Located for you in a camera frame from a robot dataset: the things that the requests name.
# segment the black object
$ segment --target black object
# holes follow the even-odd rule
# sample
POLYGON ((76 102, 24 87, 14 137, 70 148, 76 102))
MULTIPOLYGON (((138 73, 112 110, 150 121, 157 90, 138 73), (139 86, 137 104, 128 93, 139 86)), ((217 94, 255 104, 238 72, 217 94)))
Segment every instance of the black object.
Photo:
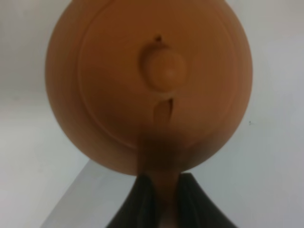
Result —
MULTIPOLYGON (((107 228, 157 228, 153 183, 139 176, 126 199, 107 228)), ((181 174, 177 186, 179 228, 236 228, 212 203, 191 173, 181 174)))

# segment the brown ceramic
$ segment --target brown ceramic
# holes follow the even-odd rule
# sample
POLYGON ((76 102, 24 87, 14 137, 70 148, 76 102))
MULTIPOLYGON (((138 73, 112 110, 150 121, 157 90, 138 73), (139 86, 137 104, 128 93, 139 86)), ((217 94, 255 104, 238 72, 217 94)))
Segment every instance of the brown ceramic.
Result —
POLYGON ((60 126, 91 159, 134 175, 147 160, 184 171, 236 130, 252 61, 223 0, 75 0, 51 38, 46 84, 60 126))

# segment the white background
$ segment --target white background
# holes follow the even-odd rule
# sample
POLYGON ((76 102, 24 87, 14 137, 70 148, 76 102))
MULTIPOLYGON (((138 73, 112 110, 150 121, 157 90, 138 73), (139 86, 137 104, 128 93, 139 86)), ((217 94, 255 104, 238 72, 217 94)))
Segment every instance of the white background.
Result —
MULTIPOLYGON (((45 53, 68 2, 0 0, 1 228, 104 227, 134 180, 85 166, 49 108, 45 53)), ((235 135, 192 172, 240 228, 303 228, 304 1, 228 2, 251 46, 252 96, 235 135)))

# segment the white wall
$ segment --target white wall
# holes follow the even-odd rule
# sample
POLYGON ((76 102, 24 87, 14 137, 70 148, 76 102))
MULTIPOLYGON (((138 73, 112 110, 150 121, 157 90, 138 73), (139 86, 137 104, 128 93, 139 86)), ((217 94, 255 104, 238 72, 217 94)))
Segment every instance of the white wall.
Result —
POLYGON ((88 159, 48 104, 44 62, 67 0, 0 0, 0 228, 39 228, 88 159))
MULTIPOLYGON (((303 228, 304 1, 228 2, 251 45, 252 97, 233 138, 192 172, 240 228, 303 228)), ((133 182, 105 170, 89 163, 42 228, 105 227, 133 182)))

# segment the clay teapot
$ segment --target clay teapot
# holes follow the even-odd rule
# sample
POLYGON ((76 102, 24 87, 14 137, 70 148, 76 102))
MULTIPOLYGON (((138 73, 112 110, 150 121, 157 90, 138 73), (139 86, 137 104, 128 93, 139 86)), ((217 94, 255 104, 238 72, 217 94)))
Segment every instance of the clay teapot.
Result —
POLYGON ((61 128, 89 158, 170 176, 232 136, 252 60, 224 0, 74 0, 49 44, 46 85, 61 128))

